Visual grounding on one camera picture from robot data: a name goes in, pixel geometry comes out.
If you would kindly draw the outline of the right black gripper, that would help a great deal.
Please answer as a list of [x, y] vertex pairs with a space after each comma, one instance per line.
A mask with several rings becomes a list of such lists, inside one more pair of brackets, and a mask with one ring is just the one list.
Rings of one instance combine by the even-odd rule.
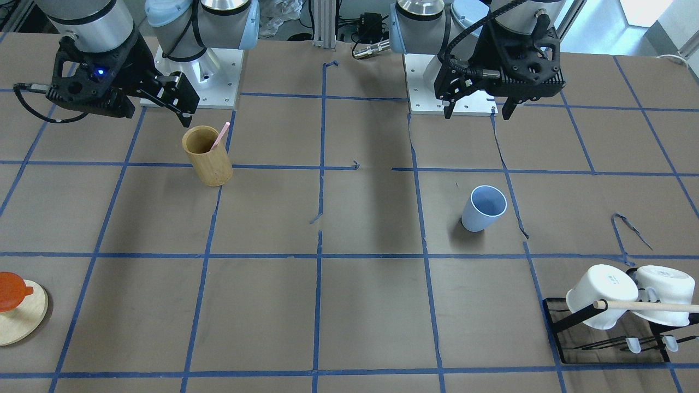
[[60, 39], [52, 82], [46, 97], [63, 109], [132, 118], [130, 97], [142, 97], [176, 114], [189, 127], [199, 95], [183, 72], [161, 75], [145, 39], [132, 33], [122, 45], [107, 52], [80, 51], [75, 40]]

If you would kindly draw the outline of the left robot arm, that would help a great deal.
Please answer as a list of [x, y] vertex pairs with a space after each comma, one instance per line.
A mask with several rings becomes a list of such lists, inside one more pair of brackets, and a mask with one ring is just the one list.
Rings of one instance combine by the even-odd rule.
[[410, 112], [508, 120], [566, 86], [555, 20], [562, 1], [397, 1], [391, 49], [404, 56]]

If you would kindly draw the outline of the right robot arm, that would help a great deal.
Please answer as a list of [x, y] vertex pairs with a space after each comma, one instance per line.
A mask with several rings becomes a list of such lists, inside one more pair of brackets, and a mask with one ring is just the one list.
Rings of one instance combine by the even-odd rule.
[[89, 114], [131, 118], [132, 98], [171, 110], [188, 127], [198, 108], [234, 109], [245, 50], [259, 34], [257, 1], [147, 1], [152, 54], [122, 1], [38, 1], [62, 35], [52, 80], [17, 83]]

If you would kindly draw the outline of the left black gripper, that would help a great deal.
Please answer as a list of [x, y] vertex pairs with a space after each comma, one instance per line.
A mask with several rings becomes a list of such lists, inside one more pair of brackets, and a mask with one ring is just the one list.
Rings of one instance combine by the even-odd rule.
[[462, 97], [478, 90], [507, 98], [502, 107], [507, 121], [519, 102], [553, 97], [566, 86], [555, 27], [522, 34], [487, 22], [478, 35], [469, 33], [446, 53], [456, 37], [452, 33], [437, 55], [434, 96], [442, 100], [445, 119]]

